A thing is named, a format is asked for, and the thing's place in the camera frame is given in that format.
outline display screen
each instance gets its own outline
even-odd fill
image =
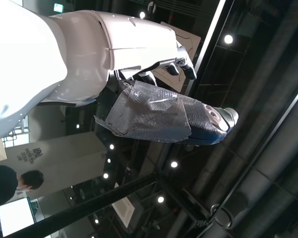
[[[34,224],[28,198],[0,206],[0,225],[3,237]]]

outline spotlight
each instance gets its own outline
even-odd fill
[[[159,197],[158,198],[158,203],[163,203],[163,201],[164,201],[164,197]]]
[[[178,163],[177,163],[177,162],[173,161],[173,162],[171,163],[171,167],[176,168],[177,166],[178,166]]]
[[[227,44],[232,44],[233,42],[233,37],[231,35],[226,35],[224,37],[224,42],[227,43]]]
[[[140,14],[139,14],[140,18],[144,18],[146,16],[146,14],[142,11]]]

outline bubble wrap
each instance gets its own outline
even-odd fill
[[[94,117],[98,124],[121,137],[178,142],[191,135],[178,95],[139,81],[119,95],[106,121]]]

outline exit sign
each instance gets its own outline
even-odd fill
[[[54,4],[54,11],[62,13],[64,11],[64,6],[62,4]]]

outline humanoid robot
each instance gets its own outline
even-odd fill
[[[156,86],[151,70],[158,67],[172,75],[177,75],[180,67],[187,78],[196,79],[185,48],[166,26],[90,10],[45,17],[8,0],[0,1],[2,8],[0,138],[41,102],[78,107],[95,101],[110,73],[122,85],[127,115],[120,117],[119,97],[108,116],[118,117],[123,128],[115,127],[113,120],[96,121],[115,135],[214,144],[237,122],[238,114],[233,109],[213,108]],[[135,82],[135,75],[147,84]],[[133,105],[138,109],[130,112]],[[130,135],[140,127],[136,135]]]

